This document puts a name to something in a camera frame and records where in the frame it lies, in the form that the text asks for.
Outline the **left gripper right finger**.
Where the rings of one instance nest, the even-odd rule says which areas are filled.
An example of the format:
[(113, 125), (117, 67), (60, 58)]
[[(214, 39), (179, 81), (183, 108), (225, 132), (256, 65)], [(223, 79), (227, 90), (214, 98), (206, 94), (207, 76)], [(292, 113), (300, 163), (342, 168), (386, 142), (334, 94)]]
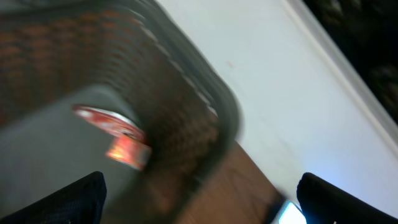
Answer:
[(298, 183), (297, 199), (308, 224), (397, 224), (397, 218), (309, 172)]

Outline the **orange snack packet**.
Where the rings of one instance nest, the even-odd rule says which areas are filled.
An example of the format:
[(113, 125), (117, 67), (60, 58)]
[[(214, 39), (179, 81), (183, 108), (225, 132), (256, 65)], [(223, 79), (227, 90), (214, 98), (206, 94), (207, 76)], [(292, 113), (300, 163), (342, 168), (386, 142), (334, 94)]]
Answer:
[(131, 119), (114, 111), (88, 105), (73, 105), (72, 110), (88, 123), (114, 136), (114, 141), (106, 152), (109, 158), (136, 170), (145, 168), (152, 148), (145, 132)]

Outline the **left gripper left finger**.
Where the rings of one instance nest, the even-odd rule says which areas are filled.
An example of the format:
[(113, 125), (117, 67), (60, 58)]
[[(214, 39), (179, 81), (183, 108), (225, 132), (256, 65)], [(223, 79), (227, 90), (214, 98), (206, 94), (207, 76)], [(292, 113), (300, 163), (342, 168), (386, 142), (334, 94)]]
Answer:
[(1, 219), (7, 224), (99, 224), (107, 188), (102, 172), (93, 172)]

